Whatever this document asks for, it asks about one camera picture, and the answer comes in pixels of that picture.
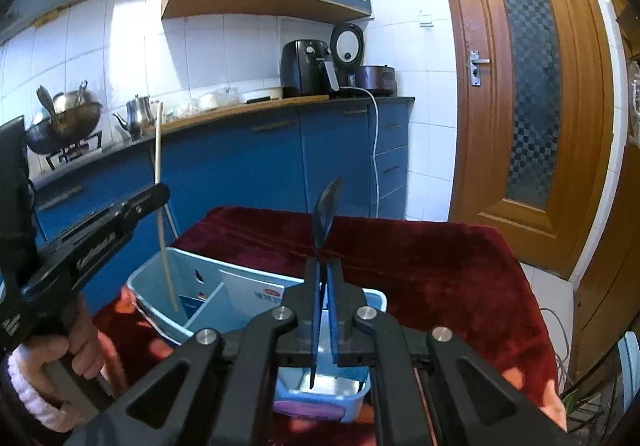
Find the left hand white cuff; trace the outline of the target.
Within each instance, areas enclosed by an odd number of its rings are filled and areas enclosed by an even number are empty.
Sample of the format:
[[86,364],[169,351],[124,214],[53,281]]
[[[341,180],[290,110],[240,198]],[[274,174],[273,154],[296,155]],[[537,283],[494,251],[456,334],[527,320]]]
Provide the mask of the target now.
[[75,374],[87,380],[104,367],[98,330],[82,296],[76,299],[76,318],[67,336],[35,336],[21,344],[3,366],[6,401],[17,416],[47,432],[70,432],[84,421],[44,371],[45,366],[66,355],[72,356]]

